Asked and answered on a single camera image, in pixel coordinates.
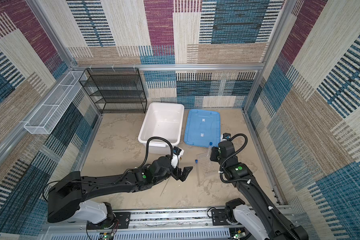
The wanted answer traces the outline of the blue-capped test tube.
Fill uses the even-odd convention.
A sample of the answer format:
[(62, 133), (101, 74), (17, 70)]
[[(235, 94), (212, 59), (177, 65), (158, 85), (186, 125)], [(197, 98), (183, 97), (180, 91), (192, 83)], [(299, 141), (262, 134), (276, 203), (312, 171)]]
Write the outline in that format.
[(207, 153), (206, 153), (206, 158), (207, 158), (207, 160), (209, 160), (210, 157), (211, 157), (212, 148), (213, 148), (213, 143), (212, 143), (212, 142), (209, 142), (208, 151), (207, 151)]
[(200, 182), (199, 164), (197, 159), (195, 160), (195, 167), (197, 172), (198, 187), (200, 187), (201, 182)]

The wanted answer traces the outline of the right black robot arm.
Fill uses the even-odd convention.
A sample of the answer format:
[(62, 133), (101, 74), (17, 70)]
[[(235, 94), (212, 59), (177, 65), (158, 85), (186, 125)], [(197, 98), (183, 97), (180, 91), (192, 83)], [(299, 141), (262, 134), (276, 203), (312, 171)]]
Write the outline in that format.
[(307, 231), (280, 212), (248, 166), (239, 162), (238, 154), (247, 144), (245, 134), (224, 133), (218, 145), (212, 148), (210, 160), (220, 165), (220, 180), (233, 185), (249, 202), (248, 205), (241, 199), (227, 202), (227, 222), (244, 226), (256, 240), (307, 240)]

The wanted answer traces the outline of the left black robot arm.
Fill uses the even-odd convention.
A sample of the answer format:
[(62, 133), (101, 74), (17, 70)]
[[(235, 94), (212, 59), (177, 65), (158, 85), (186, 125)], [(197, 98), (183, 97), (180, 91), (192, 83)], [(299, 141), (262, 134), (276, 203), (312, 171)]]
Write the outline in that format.
[(166, 143), (170, 154), (159, 157), (151, 164), (143, 161), (138, 168), (127, 169), (121, 175), (88, 177), (75, 171), (59, 181), (50, 182), (51, 188), (43, 190), (48, 192), (43, 196), (48, 201), (48, 223), (59, 223), (73, 217), (93, 224), (103, 223), (113, 217), (112, 208), (108, 203), (93, 202), (93, 198), (145, 191), (170, 177), (184, 182), (193, 168), (179, 168), (180, 149), (162, 137), (149, 138), (147, 147), (152, 140)]

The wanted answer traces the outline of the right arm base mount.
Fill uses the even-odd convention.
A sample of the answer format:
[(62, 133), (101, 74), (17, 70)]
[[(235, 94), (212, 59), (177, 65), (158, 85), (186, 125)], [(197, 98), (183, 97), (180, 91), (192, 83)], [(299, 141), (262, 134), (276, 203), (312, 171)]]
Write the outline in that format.
[(210, 208), (207, 210), (207, 216), (212, 219), (214, 226), (242, 225), (247, 227), (257, 219), (247, 205), (224, 209)]

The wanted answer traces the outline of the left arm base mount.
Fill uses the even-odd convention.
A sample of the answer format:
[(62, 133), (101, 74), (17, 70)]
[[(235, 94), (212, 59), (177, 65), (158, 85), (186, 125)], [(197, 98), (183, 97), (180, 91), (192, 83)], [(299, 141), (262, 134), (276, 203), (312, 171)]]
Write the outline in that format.
[(113, 216), (106, 218), (104, 221), (93, 224), (91, 222), (87, 223), (87, 230), (119, 230), (127, 229), (130, 224), (131, 212), (116, 212), (113, 213)]

